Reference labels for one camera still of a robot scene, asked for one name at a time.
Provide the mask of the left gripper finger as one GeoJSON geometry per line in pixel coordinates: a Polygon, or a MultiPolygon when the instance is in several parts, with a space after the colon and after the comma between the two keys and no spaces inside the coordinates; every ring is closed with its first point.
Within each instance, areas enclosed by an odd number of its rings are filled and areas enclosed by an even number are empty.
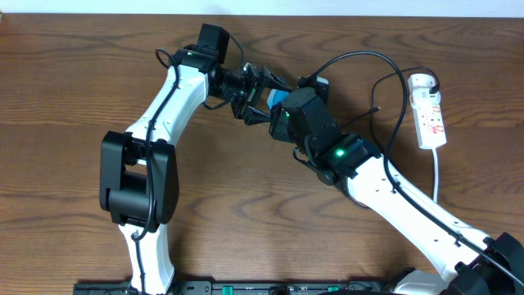
{"type": "Polygon", "coordinates": [[[246,105],[242,111],[242,119],[245,125],[258,125],[270,122],[271,116],[256,107],[246,105]]]}
{"type": "Polygon", "coordinates": [[[281,78],[277,77],[267,66],[260,69],[261,84],[263,89],[275,89],[290,93],[292,89],[281,78]]]}

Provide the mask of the blue Samsung Galaxy smartphone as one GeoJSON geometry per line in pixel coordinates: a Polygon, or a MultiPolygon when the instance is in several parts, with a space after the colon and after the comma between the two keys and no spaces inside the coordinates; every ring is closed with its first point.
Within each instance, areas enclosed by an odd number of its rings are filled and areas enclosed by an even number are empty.
{"type": "Polygon", "coordinates": [[[268,109],[272,110],[288,95],[289,95],[289,92],[287,91],[272,89],[266,101],[268,105],[268,109]]]}

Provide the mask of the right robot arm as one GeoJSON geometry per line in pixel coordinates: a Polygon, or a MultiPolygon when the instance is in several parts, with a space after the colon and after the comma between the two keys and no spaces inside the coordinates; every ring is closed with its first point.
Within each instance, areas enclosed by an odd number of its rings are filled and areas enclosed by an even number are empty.
{"type": "Polygon", "coordinates": [[[274,90],[270,133],[293,142],[320,181],[363,204],[404,235],[435,267],[411,270],[389,288],[397,294],[521,294],[523,246],[512,235],[492,238],[411,184],[376,146],[343,134],[314,88],[274,90]]]}

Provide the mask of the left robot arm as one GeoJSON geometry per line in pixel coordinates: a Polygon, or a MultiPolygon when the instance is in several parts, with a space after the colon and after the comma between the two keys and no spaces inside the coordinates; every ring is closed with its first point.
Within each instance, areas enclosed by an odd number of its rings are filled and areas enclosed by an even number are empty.
{"type": "Polygon", "coordinates": [[[165,82],[125,132],[108,132],[101,144],[100,206],[126,239],[133,268],[131,294],[166,294],[174,279],[167,224],[178,203],[176,146],[194,111],[209,97],[239,106],[257,123],[268,115],[255,108],[265,89],[288,91],[281,77],[247,65],[223,68],[225,51],[188,45],[161,64],[165,82]]]}

